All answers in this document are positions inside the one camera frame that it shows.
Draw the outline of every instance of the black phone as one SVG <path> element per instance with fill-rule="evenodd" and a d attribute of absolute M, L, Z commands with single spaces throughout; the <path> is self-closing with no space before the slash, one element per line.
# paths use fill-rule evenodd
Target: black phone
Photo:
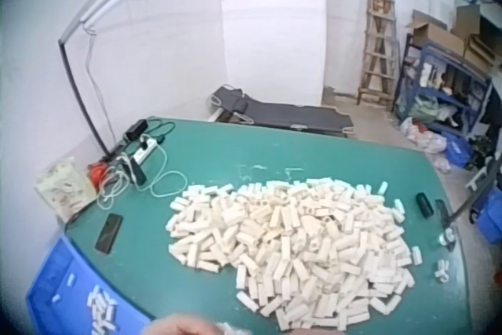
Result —
<path fill-rule="evenodd" d="M 94 246 L 96 250 L 105 254 L 110 253 L 115 237 L 117 237 L 118 229 L 120 229 L 120 225 L 122 224 L 122 220 L 123 217 L 116 213 L 110 213 L 108 215 L 104 222 L 103 229 L 101 229 L 100 236 L 96 241 L 96 245 Z"/>

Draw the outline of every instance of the wall socket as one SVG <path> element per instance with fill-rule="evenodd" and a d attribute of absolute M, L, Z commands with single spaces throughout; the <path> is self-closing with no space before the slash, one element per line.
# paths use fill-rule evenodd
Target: wall socket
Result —
<path fill-rule="evenodd" d="M 143 149 L 141 146 L 138 148 L 136 152 L 134 152 L 133 158 L 136 160 L 138 165 L 141 165 L 141 163 L 145 160 L 146 157 L 148 157 L 155 147 L 157 146 L 157 141 L 155 139 L 147 139 L 147 149 Z"/>

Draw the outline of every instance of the blue crate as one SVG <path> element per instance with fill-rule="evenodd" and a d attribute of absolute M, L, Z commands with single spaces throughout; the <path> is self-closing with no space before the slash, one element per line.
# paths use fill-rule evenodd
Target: blue crate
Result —
<path fill-rule="evenodd" d="M 463 138 L 452 133 L 442 132 L 446 138 L 446 158 L 448 161 L 460 168 L 467 165 L 472 155 L 472 148 Z"/>
<path fill-rule="evenodd" d="M 476 225 L 488 242 L 502 241 L 502 191 L 498 188 L 489 193 Z"/>
<path fill-rule="evenodd" d="M 70 274 L 73 286 L 67 286 Z M 45 259 L 26 296 L 28 311 L 36 333 L 51 335 L 91 333 L 93 319 L 87 297 L 95 285 L 117 301 L 114 323 L 118 333 L 138 334 L 150 319 L 119 296 L 61 236 Z M 60 300 L 53 303 L 55 295 Z"/>

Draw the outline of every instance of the white wall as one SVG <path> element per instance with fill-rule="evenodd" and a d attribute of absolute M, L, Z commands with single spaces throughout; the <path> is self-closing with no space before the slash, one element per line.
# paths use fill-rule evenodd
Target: white wall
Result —
<path fill-rule="evenodd" d="M 27 289 L 59 231 L 33 189 L 35 178 L 68 152 L 80 162 L 101 156 L 57 48 L 85 1 L 2 0 L 2 306 L 25 329 Z M 96 29 L 93 72 L 118 133 L 150 113 L 207 116 L 205 97 L 227 80 L 220 0 L 128 0 Z M 68 52 L 91 115 L 106 132 L 83 73 L 87 42 L 78 33 Z"/>
<path fill-rule="evenodd" d="M 453 26 L 455 0 L 395 0 L 398 39 L 403 53 L 412 11 L 418 9 Z M 327 49 L 324 86 L 355 95 L 361 81 L 366 0 L 327 0 Z"/>
<path fill-rule="evenodd" d="M 320 105 L 326 0 L 223 0 L 228 82 L 257 100 Z"/>

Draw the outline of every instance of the concrete floor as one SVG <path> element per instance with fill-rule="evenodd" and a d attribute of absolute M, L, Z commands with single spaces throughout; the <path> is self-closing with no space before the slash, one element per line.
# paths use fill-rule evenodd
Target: concrete floor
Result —
<path fill-rule="evenodd" d="M 357 140 L 419 150 L 401 134 L 397 119 L 383 107 L 365 103 L 358 106 L 354 99 L 335 97 L 326 91 L 323 105 L 336 106 L 340 112 L 351 116 L 355 129 L 352 137 Z M 427 154 L 427 157 L 432 164 L 435 156 Z M 475 173 L 455 166 L 448 174 L 437 173 L 452 208 L 458 208 L 470 194 L 465 184 Z M 502 305 L 502 291 L 493 283 L 493 275 L 502 266 L 502 251 L 500 246 L 485 241 L 476 226 L 469 223 L 467 214 L 457 221 L 457 227 L 467 267 L 472 323 L 475 333 L 479 333 Z"/>

